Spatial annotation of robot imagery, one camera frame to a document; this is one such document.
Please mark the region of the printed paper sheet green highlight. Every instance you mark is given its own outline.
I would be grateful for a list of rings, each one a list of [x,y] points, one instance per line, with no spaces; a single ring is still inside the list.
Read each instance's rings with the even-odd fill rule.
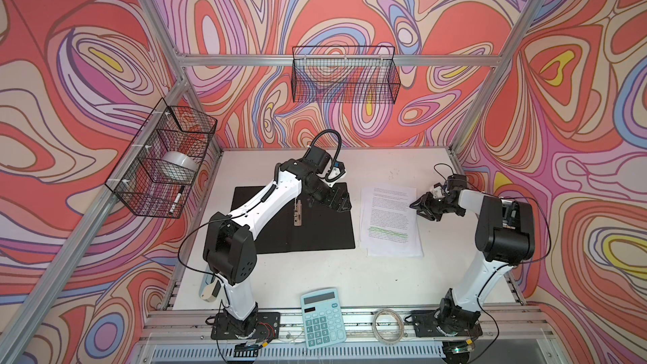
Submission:
[[[410,205],[416,189],[374,185],[362,189],[360,241],[372,257],[419,258],[424,255],[417,215]]]

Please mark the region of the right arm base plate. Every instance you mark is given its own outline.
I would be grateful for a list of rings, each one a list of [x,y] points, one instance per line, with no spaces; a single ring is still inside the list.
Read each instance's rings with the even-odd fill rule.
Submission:
[[[419,338],[470,338],[478,339],[483,335],[480,322],[470,323],[464,318],[448,317],[441,319],[439,310],[415,310],[407,319],[414,327]]]

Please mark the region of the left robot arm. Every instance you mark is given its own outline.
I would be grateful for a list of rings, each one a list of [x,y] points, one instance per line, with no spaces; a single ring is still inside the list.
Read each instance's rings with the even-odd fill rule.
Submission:
[[[271,182],[244,205],[209,219],[202,258],[224,287],[229,318],[242,325],[254,321],[258,304],[248,278],[257,263],[255,241],[288,202],[306,195],[333,211],[350,211],[350,195],[339,183],[345,176],[341,146],[338,131],[321,131],[301,158],[277,163]]]

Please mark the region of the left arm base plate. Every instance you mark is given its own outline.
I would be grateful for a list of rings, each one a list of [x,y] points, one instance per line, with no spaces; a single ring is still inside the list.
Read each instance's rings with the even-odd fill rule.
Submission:
[[[206,319],[212,327],[212,340],[273,341],[280,334],[281,314],[277,311],[253,312],[246,320],[237,320],[227,311]]]

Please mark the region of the white folder black inside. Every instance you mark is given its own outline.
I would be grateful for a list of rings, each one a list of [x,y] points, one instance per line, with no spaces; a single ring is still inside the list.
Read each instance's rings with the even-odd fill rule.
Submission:
[[[258,254],[354,249],[350,212],[338,212],[301,194],[294,178],[275,180],[255,193],[249,186],[234,191],[229,228],[231,251],[255,261]],[[294,201],[303,204],[303,225],[293,225]]]

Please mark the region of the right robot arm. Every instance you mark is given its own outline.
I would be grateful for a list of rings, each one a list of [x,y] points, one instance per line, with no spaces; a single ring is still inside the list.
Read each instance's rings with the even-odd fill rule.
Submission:
[[[463,279],[448,290],[434,313],[437,328],[445,334],[474,327],[496,283],[534,255],[532,206],[471,190],[465,175],[454,174],[443,184],[435,184],[409,207],[431,222],[439,222],[450,213],[463,217],[473,212],[478,218],[476,256]]]

